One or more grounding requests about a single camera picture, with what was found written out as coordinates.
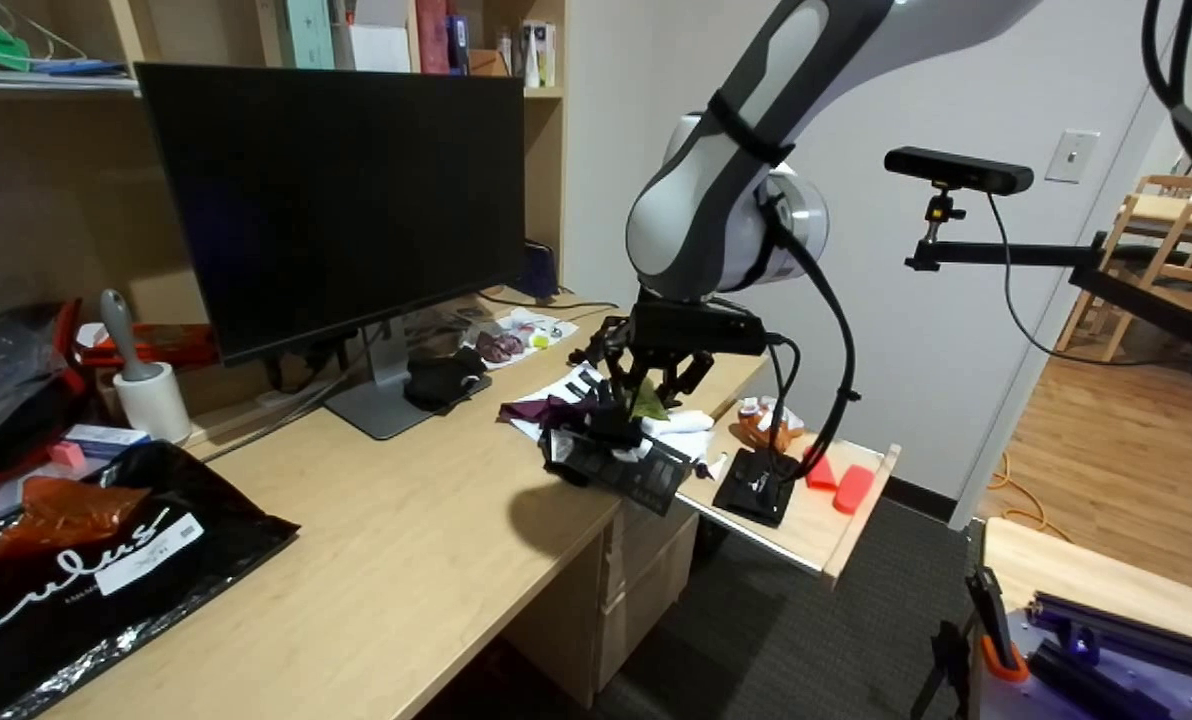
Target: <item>black cable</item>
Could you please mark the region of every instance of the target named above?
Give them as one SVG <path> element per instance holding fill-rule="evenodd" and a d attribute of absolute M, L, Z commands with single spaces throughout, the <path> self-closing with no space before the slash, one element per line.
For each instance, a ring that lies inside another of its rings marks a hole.
<path fill-rule="evenodd" d="M 991 206 L 991 219 L 997 219 L 997 233 L 1002 233 L 1005 308 L 1010 308 L 1011 328 L 1015 328 L 1032 346 L 1042 346 L 1044 354 L 1073 358 L 1073 363 L 1102 363 L 1102 358 L 1088 358 L 1088 354 L 1057 351 L 1057 346 L 1042 344 L 1042 339 L 1028 333 L 1028 325 L 1021 319 L 1021 308 L 1015 308 L 1015 300 L 1011 300 L 1011 239 L 1010 239 L 1010 233 L 1005 233 L 997 194 L 991 194 L 991 192 L 984 192 L 984 194 L 989 194 L 989 206 Z"/>
<path fill-rule="evenodd" d="M 1175 41 L 1173 41 L 1173 78 L 1163 78 L 1163 72 L 1159 72 L 1155 19 L 1159 19 L 1159 0 L 1149 0 L 1145 23 L 1141 23 L 1145 72 L 1149 72 L 1155 98 L 1173 117 L 1175 138 L 1184 145 L 1184 150 L 1192 160 L 1192 106 L 1184 104 L 1184 72 L 1189 72 L 1189 49 L 1192 49 L 1192 0 L 1184 0 L 1184 7 L 1179 7 L 1179 23 L 1175 23 Z"/>
<path fill-rule="evenodd" d="M 843 316 L 843 308 L 841 308 L 841 300 L 836 300 L 836 291 L 834 291 L 823 266 L 809 256 L 803 242 L 796 242 L 796 237 L 792 237 L 784 223 L 773 223 L 773 237 L 775 237 L 775 242 L 780 242 L 784 253 L 792 253 L 792 259 L 803 266 L 803 276 L 821 289 L 823 305 L 829 305 L 834 316 L 836 316 L 841 344 L 843 344 L 843 367 L 841 367 L 841 384 L 836 384 L 834 412 L 829 412 L 823 427 L 818 430 L 812 446 L 809 446 L 803 459 L 802 459 L 802 467 L 809 472 L 809 467 L 818 467 L 818 465 L 829 454 L 829 446 L 834 446 L 834 441 L 836 441 L 836 427 L 841 427 L 841 420 L 843 420 L 843 409 L 850 409 L 853 400 L 860 400 L 860 394 L 853 391 L 853 375 L 855 375 L 855 344 L 853 344 L 850 316 Z"/>
<path fill-rule="evenodd" d="M 780 344 L 792 346 L 790 375 L 784 375 L 784 363 L 780 363 L 780 351 L 775 351 Z M 769 346 L 773 378 L 775 378 L 775 394 L 773 394 L 773 412 L 769 412 L 769 446 L 780 446 L 780 423 L 784 423 L 784 412 L 790 412 L 792 384 L 802 375 L 802 344 L 792 336 L 769 333 L 766 346 Z"/>

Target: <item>cabinet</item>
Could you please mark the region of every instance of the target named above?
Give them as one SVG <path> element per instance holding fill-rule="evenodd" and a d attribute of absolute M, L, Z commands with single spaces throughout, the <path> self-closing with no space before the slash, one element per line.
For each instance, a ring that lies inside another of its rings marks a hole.
<path fill-rule="evenodd" d="M 556 686 L 591 706 L 641 641 L 680 599 L 699 514 L 620 505 L 613 527 L 572 559 L 506 630 Z"/>

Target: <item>wooden floor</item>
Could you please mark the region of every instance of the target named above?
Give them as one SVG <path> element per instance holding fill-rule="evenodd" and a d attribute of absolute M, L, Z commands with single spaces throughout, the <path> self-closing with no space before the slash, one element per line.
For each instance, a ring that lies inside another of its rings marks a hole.
<path fill-rule="evenodd" d="M 1192 370 L 1054 358 L 984 508 L 1192 582 Z"/>

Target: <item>book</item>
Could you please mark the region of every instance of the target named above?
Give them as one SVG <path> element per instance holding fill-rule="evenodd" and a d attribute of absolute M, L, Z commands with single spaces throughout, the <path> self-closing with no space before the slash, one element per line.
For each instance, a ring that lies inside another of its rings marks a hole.
<path fill-rule="evenodd" d="M 335 66 L 329 0 L 284 0 L 288 64 Z"/>
<path fill-rule="evenodd" d="M 447 0 L 413 0 L 420 72 L 447 72 Z"/>
<path fill-rule="evenodd" d="M 447 19 L 447 72 L 469 76 L 469 17 Z"/>
<path fill-rule="evenodd" d="M 556 23 L 523 19 L 517 57 L 520 57 L 517 72 L 520 72 L 523 89 L 562 89 Z"/>
<path fill-rule="evenodd" d="M 347 44 L 356 66 L 416 72 L 409 0 L 356 0 Z"/>

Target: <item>table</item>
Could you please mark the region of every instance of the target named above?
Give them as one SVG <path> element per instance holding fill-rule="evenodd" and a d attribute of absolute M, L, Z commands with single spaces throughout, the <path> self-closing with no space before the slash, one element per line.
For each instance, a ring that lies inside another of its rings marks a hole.
<path fill-rule="evenodd" d="M 220 454 L 214 467 L 297 518 L 302 541 L 51 717 L 420 712 L 620 510 L 497 423 L 506 400 L 565 375 L 565 354 L 502 367 L 488 391 L 389 442 L 319 409 Z M 722 412 L 755 370 L 753 354 L 722 354 L 690 402 Z"/>
<path fill-rule="evenodd" d="M 749 514 L 733 514 L 725 508 L 711 508 L 722 479 L 685 479 L 680 500 L 692 505 L 695 510 L 711 514 L 715 522 L 766 542 L 769 551 L 780 551 L 784 559 L 812 569 L 829 578 L 836 578 L 855 549 L 855 541 L 866 535 L 878 500 L 883 495 L 883 483 L 899 459 L 899 446 L 894 442 L 890 452 L 853 442 L 853 441 L 836 441 L 829 446 L 834 467 L 850 467 L 850 465 L 866 465 L 871 472 L 871 488 L 866 495 L 866 505 L 843 514 L 834 508 L 834 490 L 821 488 L 803 488 L 796 483 L 784 522 L 769 527 L 755 522 Z"/>

